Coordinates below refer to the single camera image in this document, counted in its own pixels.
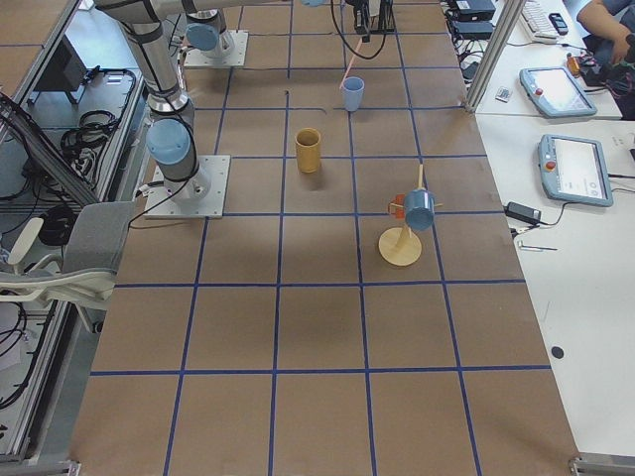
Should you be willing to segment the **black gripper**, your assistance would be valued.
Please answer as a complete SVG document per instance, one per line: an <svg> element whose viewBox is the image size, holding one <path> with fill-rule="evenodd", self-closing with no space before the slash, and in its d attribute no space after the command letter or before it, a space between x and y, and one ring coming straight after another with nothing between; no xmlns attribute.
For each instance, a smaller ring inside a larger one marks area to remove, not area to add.
<svg viewBox="0 0 635 476"><path fill-rule="evenodd" d="M377 15L373 1L346 0L345 3L353 8L354 29L363 43L369 43L371 38L370 19Z"/></svg>

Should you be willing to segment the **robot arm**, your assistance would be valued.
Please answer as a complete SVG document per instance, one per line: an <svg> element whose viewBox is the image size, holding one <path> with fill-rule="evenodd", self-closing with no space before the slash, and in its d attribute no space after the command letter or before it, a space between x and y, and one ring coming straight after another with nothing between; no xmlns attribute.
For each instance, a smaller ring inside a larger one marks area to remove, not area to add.
<svg viewBox="0 0 635 476"><path fill-rule="evenodd" d="M171 15L194 18L194 26L205 30L210 44L199 50L212 51L222 38L215 24L225 7L251 6L251 1L97 1L96 8L119 23L131 53L144 76L153 125L146 146L164 177L168 198L184 198L205 192L193 136L193 105L170 58L163 22Z"/></svg>
<svg viewBox="0 0 635 476"><path fill-rule="evenodd" d="M185 36L192 47L213 59L228 56L234 48L221 9L187 13Z"/></svg>

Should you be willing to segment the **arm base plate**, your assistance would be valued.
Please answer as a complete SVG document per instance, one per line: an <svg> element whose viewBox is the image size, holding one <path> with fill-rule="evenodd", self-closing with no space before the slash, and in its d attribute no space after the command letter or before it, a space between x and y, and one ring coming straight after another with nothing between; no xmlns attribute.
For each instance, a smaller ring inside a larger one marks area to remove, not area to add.
<svg viewBox="0 0 635 476"><path fill-rule="evenodd" d="M148 191L145 215L153 219L221 218L226 196L231 157L198 156L198 171L183 190L166 181Z"/></svg>
<svg viewBox="0 0 635 476"><path fill-rule="evenodd" d="M214 29L188 29L186 38L189 43L185 68L230 68L245 64L248 32L245 30L226 30L219 34Z"/></svg>

